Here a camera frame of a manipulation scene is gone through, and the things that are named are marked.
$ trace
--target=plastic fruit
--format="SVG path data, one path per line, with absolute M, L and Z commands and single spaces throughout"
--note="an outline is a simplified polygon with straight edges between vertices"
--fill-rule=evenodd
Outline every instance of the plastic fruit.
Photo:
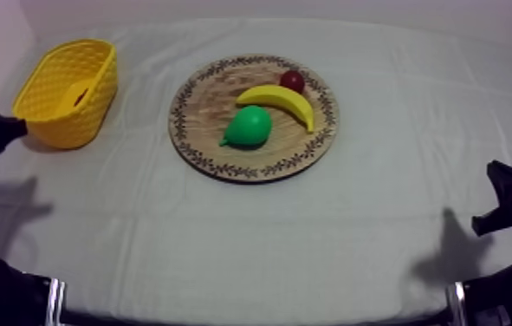
M 225 130 L 219 146 L 227 144 L 254 146 L 260 145 L 269 137 L 272 118 L 268 111 L 256 105 L 242 108 Z
M 290 70 L 282 75 L 280 78 L 280 86 L 290 88 L 296 93 L 302 94 L 304 90 L 304 77 L 295 70 Z
M 309 133 L 314 131 L 314 112 L 304 96 L 292 89 L 277 85 L 263 85 L 250 88 L 236 100 L 238 105 L 257 104 L 267 107 L 283 108 L 306 124 Z

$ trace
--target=red fruit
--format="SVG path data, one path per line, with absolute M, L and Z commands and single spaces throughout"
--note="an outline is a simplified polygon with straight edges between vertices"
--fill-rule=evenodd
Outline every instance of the red fruit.
M 302 93 L 304 90 L 304 77 L 299 72 L 290 70 L 280 78 L 280 86 L 290 88 L 296 93 Z

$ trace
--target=yellow banana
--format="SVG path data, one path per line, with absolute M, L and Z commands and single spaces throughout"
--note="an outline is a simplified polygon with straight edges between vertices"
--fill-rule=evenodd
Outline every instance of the yellow banana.
M 312 106 L 304 96 L 292 89 L 277 85 L 256 86 L 239 95 L 236 103 L 242 106 L 256 104 L 286 109 L 306 124 L 309 133 L 314 131 Z

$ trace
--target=decorative border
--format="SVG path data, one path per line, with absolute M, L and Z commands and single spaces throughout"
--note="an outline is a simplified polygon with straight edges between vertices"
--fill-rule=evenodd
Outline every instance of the decorative border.
M 187 101 L 193 95 L 193 89 L 197 86 L 197 80 L 202 82 L 214 75 L 225 71 L 227 68 L 258 63 L 273 63 L 280 68 L 298 70 L 298 72 L 300 72 L 304 78 L 306 85 L 313 89 L 316 93 L 320 94 L 318 101 L 321 103 L 321 112 L 324 114 L 324 121 L 327 124 L 327 127 L 324 127 L 312 140 L 310 140 L 305 145 L 303 152 L 294 153 L 294 155 L 292 155 L 289 159 L 279 160 L 275 164 L 266 166 L 261 169 L 228 164 L 215 164 L 212 158 L 204 157 L 202 152 L 192 148 L 191 143 L 186 141 L 187 130 L 185 129 L 185 109 L 187 108 Z M 335 105 L 328 95 L 328 88 L 321 85 L 317 79 L 313 78 L 308 71 L 302 69 L 300 65 L 275 55 L 239 56 L 213 62 L 207 68 L 199 71 L 199 75 L 197 75 L 196 79 L 191 78 L 179 90 L 174 104 L 175 106 L 172 109 L 172 124 L 174 126 L 175 132 L 172 136 L 178 142 L 175 144 L 175 147 L 191 163 L 201 167 L 209 173 L 212 173 L 214 176 L 243 176 L 246 179 L 257 179 L 259 173 L 261 173 L 264 177 L 268 177 L 288 169 L 296 168 L 304 160 L 314 157 L 316 155 L 316 149 L 321 148 L 328 139 L 334 137 L 334 132 L 337 125 L 337 118 L 334 114 Z

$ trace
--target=white tablecloth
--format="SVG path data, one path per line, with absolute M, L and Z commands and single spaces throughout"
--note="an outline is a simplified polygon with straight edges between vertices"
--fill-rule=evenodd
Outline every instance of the white tablecloth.
M 0 155 L 0 257 L 68 282 L 68 306 L 206 323 L 357 322 L 444 305 L 443 287 L 512 264 L 512 230 L 475 238 L 496 205 L 491 160 L 512 164 L 512 49 L 380 25 L 219 19 L 72 38 L 118 49 L 99 136 L 71 152 L 31 139 Z M 187 166 L 167 131 L 178 87 L 228 55 L 285 55 L 340 105 L 305 173 L 239 186 Z

